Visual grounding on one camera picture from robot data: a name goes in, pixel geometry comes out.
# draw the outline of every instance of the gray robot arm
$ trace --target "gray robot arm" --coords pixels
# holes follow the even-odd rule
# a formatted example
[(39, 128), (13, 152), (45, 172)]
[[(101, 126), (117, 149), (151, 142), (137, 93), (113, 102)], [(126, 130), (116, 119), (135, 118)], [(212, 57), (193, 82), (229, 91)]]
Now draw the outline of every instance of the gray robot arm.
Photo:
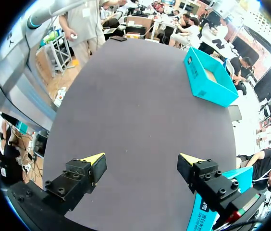
[(88, 0), (55, 0), (49, 7), (41, 7), (31, 14), (27, 20), (27, 26), (30, 29), (36, 29), (48, 19), (61, 15), (77, 6), (80, 6)]

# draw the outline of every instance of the black phone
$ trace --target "black phone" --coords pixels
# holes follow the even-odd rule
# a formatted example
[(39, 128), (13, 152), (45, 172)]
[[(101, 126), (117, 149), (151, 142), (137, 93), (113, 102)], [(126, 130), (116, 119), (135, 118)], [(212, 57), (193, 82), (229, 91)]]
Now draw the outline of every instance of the black phone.
[(114, 39), (114, 40), (117, 40), (117, 41), (120, 41), (120, 42), (123, 42), (123, 41), (126, 41), (127, 38), (124, 38), (124, 37), (120, 37), (120, 36), (112, 36), (111, 39)]

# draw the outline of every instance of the dark gray table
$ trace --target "dark gray table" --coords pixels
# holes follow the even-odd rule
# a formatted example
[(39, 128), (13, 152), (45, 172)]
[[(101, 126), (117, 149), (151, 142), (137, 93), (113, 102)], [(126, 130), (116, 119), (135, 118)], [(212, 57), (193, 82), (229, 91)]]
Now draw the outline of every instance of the dark gray table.
[(100, 231), (185, 231), (194, 195), (176, 170), (178, 154), (235, 168), (228, 109), (192, 95), (185, 55), (110, 39), (79, 73), (53, 123), (43, 179), (101, 152), (108, 170), (67, 218)]

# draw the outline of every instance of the hand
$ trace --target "hand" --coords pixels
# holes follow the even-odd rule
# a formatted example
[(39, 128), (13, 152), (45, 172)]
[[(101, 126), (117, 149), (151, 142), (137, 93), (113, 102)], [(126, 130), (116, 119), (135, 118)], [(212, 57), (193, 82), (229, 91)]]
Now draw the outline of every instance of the hand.
[(73, 41), (73, 39), (71, 38), (71, 35), (77, 35), (77, 33), (75, 31), (73, 31), (72, 29), (70, 29), (70, 28), (64, 30), (64, 33), (65, 33), (65, 37), (69, 41)]
[(5, 147), (5, 143), (6, 143), (6, 140), (2, 140), (1, 141), (1, 148), (4, 150), (4, 147)]
[(118, 4), (119, 4), (119, 5), (125, 5), (125, 4), (126, 4), (126, 0), (119, 0), (119, 1), (118, 1)]

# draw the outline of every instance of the teal box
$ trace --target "teal box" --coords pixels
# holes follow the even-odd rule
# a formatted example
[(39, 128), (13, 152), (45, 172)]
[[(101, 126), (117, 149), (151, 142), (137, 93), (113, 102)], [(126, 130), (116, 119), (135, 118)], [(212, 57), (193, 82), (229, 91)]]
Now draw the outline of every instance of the teal box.
[[(238, 92), (222, 64), (206, 53), (190, 48), (184, 59), (192, 94), (223, 107), (238, 98)], [(217, 82), (210, 80), (206, 70), (214, 74)]]
[[(236, 178), (240, 192), (244, 193), (252, 185), (253, 167), (244, 167), (224, 172), (227, 179)], [(199, 194), (196, 194), (192, 215), (187, 231), (210, 231), (217, 218), (217, 212), (212, 212)]]

